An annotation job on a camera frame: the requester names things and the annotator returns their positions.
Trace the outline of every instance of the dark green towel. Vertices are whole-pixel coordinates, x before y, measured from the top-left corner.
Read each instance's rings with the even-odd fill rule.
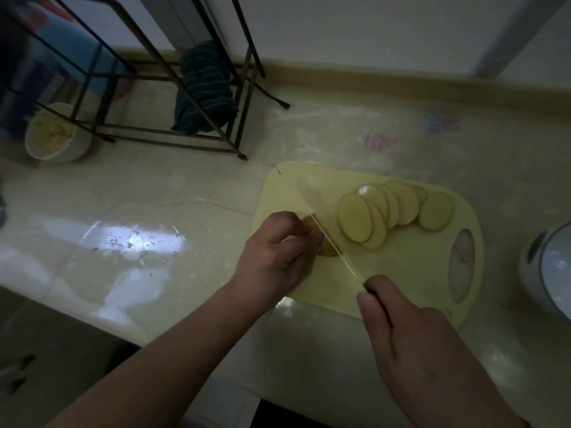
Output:
[[[184,85],[219,127],[236,117],[238,106],[230,88],[230,70],[213,40],[189,49],[182,54],[180,63]],[[187,135],[213,130],[180,90],[176,94],[175,124],[171,129]]]

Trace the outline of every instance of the countertop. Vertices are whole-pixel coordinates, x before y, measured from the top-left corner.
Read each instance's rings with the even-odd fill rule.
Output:
[[[571,218],[571,124],[528,112],[273,86],[233,155],[99,144],[68,165],[0,160],[0,282],[145,345],[232,275],[272,164],[300,160],[446,186],[480,220],[485,271],[460,333],[514,410],[571,424],[571,324],[543,313],[518,253]],[[137,86],[111,116],[168,126],[171,84]],[[360,320],[284,298],[215,371],[332,426],[409,426]]]

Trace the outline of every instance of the left hand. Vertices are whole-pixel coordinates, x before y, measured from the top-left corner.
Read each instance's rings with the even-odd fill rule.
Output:
[[[310,232],[294,212],[272,213],[246,241],[228,283],[233,297],[258,316],[275,306],[309,271],[321,249],[323,233]]]

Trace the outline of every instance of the potato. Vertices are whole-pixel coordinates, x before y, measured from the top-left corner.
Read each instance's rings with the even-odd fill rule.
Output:
[[[391,229],[396,227],[399,222],[399,201],[396,199],[395,194],[384,185],[375,185],[375,188],[380,190],[385,198],[389,207],[389,216],[387,217],[387,228]]]
[[[385,243],[387,237],[387,226],[382,219],[381,211],[370,201],[367,201],[369,211],[373,219],[373,234],[366,242],[361,243],[361,246],[367,249],[376,249]]]
[[[389,180],[385,183],[399,202],[399,225],[408,225],[418,216],[418,197],[411,186],[399,180]]]
[[[453,212],[452,199],[444,192],[437,192],[428,196],[420,208],[418,220],[427,230],[439,230],[450,222]]]
[[[373,219],[367,202],[355,193],[341,197],[337,218],[343,234],[354,242],[366,242],[373,232]]]
[[[428,198],[426,189],[421,188],[420,186],[412,186],[412,189],[415,190],[416,197],[418,198],[418,205],[422,206],[426,201],[426,199]]]
[[[387,222],[389,217],[389,205],[385,194],[373,185],[363,185],[357,189],[356,193],[366,201],[372,202],[379,209],[379,212],[381,212],[382,219]]]
[[[318,227],[318,224],[315,223],[315,220],[311,216],[315,216],[315,218],[319,222],[319,225],[321,225],[321,229]],[[311,228],[311,233],[321,232],[321,230],[323,230],[327,234],[327,237],[325,237],[323,239],[323,242],[321,244],[321,252],[319,252],[319,255],[321,255],[323,257],[338,257],[339,256],[339,253],[335,250],[335,248],[333,247],[333,245],[330,242],[330,240],[331,241],[333,241],[333,240],[332,240],[331,236],[329,235],[329,231],[327,231],[327,229],[323,226],[321,220],[314,213],[312,213],[311,215],[305,216],[302,219],[302,222]]]

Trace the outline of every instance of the cutting board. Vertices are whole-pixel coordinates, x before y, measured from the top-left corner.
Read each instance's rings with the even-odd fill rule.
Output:
[[[344,171],[325,166],[288,161],[268,175],[253,220],[252,233],[271,213],[295,212],[300,218],[313,213],[299,196],[298,184],[308,186],[319,202],[319,217],[331,238],[339,245],[358,276],[385,274],[417,306],[431,306],[446,314],[454,326],[460,325],[480,290],[484,266],[484,243],[476,214],[458,194],[440,186],[404,180],[428,191],[446,192],[454,201],[454,215],[440,231],[422,229],[418,223],[390,230],[385,243],[368,250],[348,240],[339,227],[336,210],[341,196],[366,183],[383,184],[389,177]],[[473,274],[467,296],[454,302],[448,289],[448,264],[452,247],[462,230],[473,238]],[[363,283],[351,273],[342,259],[318,256],[310,275],[290,294],[294,300],[312,303],[342,314],[361,318],[355,296]]]

